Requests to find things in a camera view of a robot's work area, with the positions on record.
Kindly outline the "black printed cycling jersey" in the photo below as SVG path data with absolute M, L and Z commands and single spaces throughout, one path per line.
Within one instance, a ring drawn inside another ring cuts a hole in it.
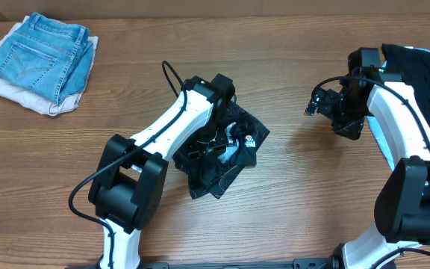
M 235 102 L 222 120 L 222 131 L 228 140 L 224 153 L 190 160 L 179 149 L 172 157 L 175 167 L 188 175 L 193 199 L 206 194 L 221 198 L 244 167 L 257 164 L 257 151 L 269 135 L 269 129 Z

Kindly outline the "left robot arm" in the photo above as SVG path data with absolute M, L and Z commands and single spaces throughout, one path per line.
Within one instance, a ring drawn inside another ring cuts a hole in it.
M 169 160 L 217 158 L 228 146 L 222 118 L 235 88 L 217 74 L 182 84 L 175 103 L 147 129 L 125 138 L 115 134 L 105 145 L 88 200 L 104 227 L 104 252 L 96 268 L 138 268 L 142 229 L 152 219 L 163 192 Z

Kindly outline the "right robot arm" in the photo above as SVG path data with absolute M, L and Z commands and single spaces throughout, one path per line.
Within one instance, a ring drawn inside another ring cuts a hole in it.
M 335 134 L 361 136 L 366 118 L 384 136 L 392 172 L 374 207 L 374 223 L 341 244 L 326 268 L 394 268 L 406 253 L 430 256 L 430 51 L 384 44 L 348 57 L 341 89 L 314 87 L 305 113 L 322 114 Z

